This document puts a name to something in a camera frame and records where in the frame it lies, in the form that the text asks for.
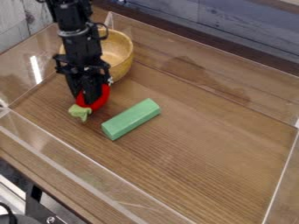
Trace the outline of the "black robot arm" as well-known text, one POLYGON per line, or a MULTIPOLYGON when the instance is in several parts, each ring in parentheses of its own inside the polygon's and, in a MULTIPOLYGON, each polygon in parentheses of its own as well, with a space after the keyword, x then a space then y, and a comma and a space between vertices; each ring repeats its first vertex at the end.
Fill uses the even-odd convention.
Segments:
POLYGON ((102 41, 109 27, 93 21, 91 0, 35 0, 47 4, 52 20, 59 26, 65 53, 52 58, 57 72, 66 76, 75 98, 83 96, 89 105, 105 96, 105 86, 113 82, 111 65, 102 59, 102 41))

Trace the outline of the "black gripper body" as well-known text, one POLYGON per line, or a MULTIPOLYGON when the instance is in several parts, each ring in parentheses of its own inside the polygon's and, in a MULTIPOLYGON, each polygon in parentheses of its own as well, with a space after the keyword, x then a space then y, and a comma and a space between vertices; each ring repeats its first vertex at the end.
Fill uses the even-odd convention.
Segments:
POLYGON ((111 81, 110 64, 102 59, 102 36, 98 27, 85 27, 73 31, 59 30, 65 53, 54 56, 57 72, 66 76, 67 82, 82 82, 83 76, 103 73, 102 80, 111 81))

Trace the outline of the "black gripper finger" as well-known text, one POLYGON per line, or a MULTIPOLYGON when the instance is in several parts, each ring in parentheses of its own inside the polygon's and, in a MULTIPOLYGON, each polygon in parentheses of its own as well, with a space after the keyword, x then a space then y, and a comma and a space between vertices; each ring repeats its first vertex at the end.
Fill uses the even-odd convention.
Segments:
POLYGON ((82 88, 85 102, 93 104, 102 96, 103 78, 99 73, 85 73, 82 76, 82 88))
POLYGON ((66 75, 66 80, 74 97, 78 97, 82 90, 81 78, 82 75, 79 73, 69 73, 66 75))

